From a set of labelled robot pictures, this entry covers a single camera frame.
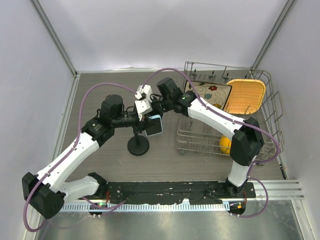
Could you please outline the blue-cased smartphone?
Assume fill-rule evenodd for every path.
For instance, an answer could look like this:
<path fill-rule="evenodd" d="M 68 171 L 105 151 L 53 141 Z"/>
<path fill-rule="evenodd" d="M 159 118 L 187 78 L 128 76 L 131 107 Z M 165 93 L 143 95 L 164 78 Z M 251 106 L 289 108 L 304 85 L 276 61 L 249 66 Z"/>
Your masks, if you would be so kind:
<path fill-rule="evenodd" d="M 163 132 L 162 117 L 159 114 L 149 116 L 146 120 L 146 123 L 147 126 L 144 130 L 146 136 L 150 137 Z"/>

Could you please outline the black phone stand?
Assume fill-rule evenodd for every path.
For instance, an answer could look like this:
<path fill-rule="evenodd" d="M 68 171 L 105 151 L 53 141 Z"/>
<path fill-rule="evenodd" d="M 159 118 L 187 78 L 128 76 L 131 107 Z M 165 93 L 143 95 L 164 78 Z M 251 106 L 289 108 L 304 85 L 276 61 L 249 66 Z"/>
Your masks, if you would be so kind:
<path fill-rule="evenodd" d="M 134 156 L 146 154 L 150 148 L 150 143 L 145 136 L 140 135 L 137 127 L 132 128 L 134 136 L 127 143 L 127 149 Z"/>

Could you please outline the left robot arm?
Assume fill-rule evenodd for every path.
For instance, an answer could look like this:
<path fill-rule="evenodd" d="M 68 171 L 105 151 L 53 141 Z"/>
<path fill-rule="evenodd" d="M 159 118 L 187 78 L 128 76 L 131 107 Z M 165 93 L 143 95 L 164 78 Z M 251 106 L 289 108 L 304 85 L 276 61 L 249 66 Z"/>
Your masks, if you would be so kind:
<path fill-rule="evenodd" d="M 106 180 L 94 172 L 73 182 L 66 179 L 115 134 L 116 128 L 143 126 L 145 116 L 152 111 L 151 95 L 137 92 L 135 97 L 133 110 L 127 111 L 120 95 L 108 95 L 96 116 L 80 128 L 74 141 L 54 161 L 36 174 L 27 172 L 22 177 L 24 212 L 31 206 L 49 220 L 70 201 L 85 196 L 100 200 L 106 195 Z"/>

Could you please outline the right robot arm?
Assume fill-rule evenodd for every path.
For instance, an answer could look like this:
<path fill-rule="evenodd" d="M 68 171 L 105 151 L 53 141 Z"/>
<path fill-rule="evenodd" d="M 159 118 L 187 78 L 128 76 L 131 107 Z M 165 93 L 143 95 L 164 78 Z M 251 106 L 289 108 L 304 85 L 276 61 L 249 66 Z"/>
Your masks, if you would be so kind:
<path fill-rule="evenodd" d="M 231 140 L 231 171 L 226 179 L 226 193 L 233 198 L 244 191 L 250 165 L 264 145 L 260 126 L 255 118 L 245 120 L 231 115 L 206 102 L 196 89 L 182 92 L 173 79 L 167 77 L 157 83 L 159 100 L 154 93 L 147 93 L 152 108 L 161 114 L 174 111 L 191 119 L 196 119 L 216 129 Z"/>

